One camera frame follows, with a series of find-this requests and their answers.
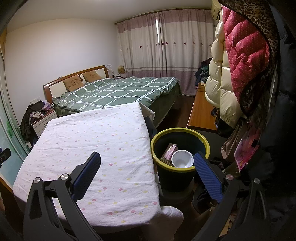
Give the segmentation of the white plastic bowl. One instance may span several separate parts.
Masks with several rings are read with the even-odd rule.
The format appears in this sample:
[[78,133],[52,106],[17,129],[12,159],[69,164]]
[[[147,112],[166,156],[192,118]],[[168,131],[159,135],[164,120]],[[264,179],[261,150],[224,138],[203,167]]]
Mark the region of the white plastic bowl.
[[187,150],[177,150],[173,153],[171,162],[176,168],[190,168],[194,164],[194,158]]

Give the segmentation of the small brown cardboard tray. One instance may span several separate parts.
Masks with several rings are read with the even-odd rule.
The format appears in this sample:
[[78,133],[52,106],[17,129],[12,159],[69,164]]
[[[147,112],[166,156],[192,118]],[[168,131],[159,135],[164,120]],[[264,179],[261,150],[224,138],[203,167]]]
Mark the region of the small brown cardboard tray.
[[164,164],[168,165],[168,166],[172,166],[173,167],[173,164],[170,160],[168,160],[166,157],[161,157],[160,158],[160,161],[163,162]]

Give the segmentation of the pink tissue box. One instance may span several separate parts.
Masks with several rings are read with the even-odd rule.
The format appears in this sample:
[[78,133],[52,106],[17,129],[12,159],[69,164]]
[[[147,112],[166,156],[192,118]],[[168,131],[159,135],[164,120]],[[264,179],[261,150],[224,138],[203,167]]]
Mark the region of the pink tissue box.
[[176,152],[177,150],[178,150],[178,146],[176,144],[170,143],[166,148],[164,154],[162,155],[162,158],[165,158],[166,160],[171,161],[173,153]]

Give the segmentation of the yellow rimmed trash bin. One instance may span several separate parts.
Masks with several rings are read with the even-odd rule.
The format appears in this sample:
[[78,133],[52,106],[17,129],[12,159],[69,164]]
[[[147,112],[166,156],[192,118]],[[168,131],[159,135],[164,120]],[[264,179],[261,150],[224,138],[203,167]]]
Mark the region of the yellow rimmed trash bin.
[[210,145],[199,132],[189,128],[168,128],[153,137],[151,152],[162,196],[181,199],[193,189],[194,155],[200,152],[208,157]]

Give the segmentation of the pink floral hanging bag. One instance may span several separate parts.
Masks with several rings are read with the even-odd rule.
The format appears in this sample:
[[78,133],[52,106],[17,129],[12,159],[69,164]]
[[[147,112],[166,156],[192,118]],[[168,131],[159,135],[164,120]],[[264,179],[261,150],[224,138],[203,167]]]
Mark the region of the pink floral hanging bag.
[[259,140],[262,135],[262,128],[251,126],[241,137],[234,152],[234,158],[239,171],[241,171],[259,148]]

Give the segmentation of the white dotted table cloth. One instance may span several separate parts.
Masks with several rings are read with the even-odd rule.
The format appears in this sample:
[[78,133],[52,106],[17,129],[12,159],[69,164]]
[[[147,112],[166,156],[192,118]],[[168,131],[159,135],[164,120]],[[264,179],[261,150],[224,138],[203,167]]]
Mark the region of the white dotted table cloth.
[[51,120],[14,181],[19,208],[34,179],[62,178],[98,233],[140,227],[148,240],[172,240],[183,214],[160,204],[144,118],[141,104],[128,103]]

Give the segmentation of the white bedside table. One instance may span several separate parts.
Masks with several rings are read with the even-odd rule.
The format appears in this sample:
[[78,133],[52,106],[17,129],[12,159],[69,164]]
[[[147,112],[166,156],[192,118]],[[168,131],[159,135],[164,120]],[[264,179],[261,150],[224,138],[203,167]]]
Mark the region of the white bedside table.
[[55,118],[57,118],[57,114],[55,110],[52,109],[48,113],[46,113],[43,117],[41,117],[39,120],[32,123],[32,127],[38,138],[41,136],[41,134],[45,130],[48,122]]

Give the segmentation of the pile of dark clothes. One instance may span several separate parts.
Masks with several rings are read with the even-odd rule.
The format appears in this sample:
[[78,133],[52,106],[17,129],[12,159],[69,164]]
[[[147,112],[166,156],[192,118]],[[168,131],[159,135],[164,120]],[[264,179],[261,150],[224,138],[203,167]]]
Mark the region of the pile of dark clothes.
[[38,101],[34,104],[30,104],[25,114],[23,115],[20,130],[22,138],[25,142],[29,142],[31,146],[34,145],[34,141],[37,139],[37,135],[34,131],[34,128],[32,127],[33,121],[33,115],[40,112],[45,106],[45,103],[43,101]]

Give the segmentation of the cream puffer jacket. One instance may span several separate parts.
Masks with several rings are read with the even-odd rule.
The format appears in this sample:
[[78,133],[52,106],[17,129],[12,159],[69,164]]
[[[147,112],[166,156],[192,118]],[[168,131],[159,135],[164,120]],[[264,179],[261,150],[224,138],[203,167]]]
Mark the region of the cream puffer jacket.
[[220,13],[215,41],[211,47],[212,60],[209,64],[205,98],[214,107],[219,108],[222,121],[234,128],[242,115],[242,110],[232,88],[222,16],[223,12]]

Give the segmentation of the wooden bed headboard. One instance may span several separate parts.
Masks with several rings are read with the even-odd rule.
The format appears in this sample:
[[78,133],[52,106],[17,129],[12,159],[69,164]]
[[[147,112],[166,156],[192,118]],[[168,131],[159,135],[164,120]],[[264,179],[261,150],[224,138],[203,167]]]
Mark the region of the wooden bed headboard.
[[43,86],[46,101],[50,104],[53,102],[53,98],[60,97],[67,91],[73,91],[80,87],[83,87],[86,83],[82,74],[87,72],[96,72],[101,78],[108,78],[108,70],[104,65],[81,70],[64,77],[60,77],[52,82],[49,82]]

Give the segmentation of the clothes pile on desk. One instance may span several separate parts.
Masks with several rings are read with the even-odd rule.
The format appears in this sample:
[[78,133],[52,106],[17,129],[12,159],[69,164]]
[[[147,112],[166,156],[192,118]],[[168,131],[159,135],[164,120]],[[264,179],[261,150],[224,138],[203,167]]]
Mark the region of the clothes pile on desk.
[[198,71],[194,74],[196,77],[195,86],[197,87],[200,82],[206,83],[209,77],[209,64],[212,58],[208,58],[201,62]]

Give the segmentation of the left brown pillow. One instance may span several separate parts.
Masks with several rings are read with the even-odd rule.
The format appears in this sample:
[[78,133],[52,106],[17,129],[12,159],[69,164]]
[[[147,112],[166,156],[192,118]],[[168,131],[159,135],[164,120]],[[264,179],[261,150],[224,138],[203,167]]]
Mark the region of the left brown pillow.
[[66,90],[72,92],[84,86],[83,82],[81,81],[79,75],[74,75],[69,77],[63,81],[63,84],[66,87]]

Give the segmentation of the brown pillow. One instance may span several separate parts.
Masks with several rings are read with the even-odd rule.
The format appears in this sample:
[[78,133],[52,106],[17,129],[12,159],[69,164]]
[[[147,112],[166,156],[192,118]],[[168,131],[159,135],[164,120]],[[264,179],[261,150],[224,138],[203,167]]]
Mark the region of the brown pillow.
[[104,78],[100,76],[95,70],[82,73],[82,76],[84,77],[85,81],[88,83],[92,83],[97,80],[102,80]]
[[63,81],[63,84],[66,87],[66,90],[72,92],[84,86],[83,82],[81,81],[79,75],[74,75],[69,77]]

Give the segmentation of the right brown pillow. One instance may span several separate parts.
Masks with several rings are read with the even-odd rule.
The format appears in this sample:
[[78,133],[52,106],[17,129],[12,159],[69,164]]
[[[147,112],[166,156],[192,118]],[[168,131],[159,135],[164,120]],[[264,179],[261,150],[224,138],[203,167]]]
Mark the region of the right brown pillow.
[[97,80],[102,80],[104,78],[100,76],[95,70],[82,73],[82,76],[84,77],[85,81],[88,83],[92,83]]

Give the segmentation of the wall air conditioner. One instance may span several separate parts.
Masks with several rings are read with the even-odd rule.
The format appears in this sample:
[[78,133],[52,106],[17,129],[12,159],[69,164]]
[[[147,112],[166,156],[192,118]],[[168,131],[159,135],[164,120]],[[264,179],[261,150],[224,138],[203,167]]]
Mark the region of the wall air conditioner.
[[212,0],[211,15],[215,21],[219,21],[220,12],[221,12],[221,4],[218,2],[218,0]]

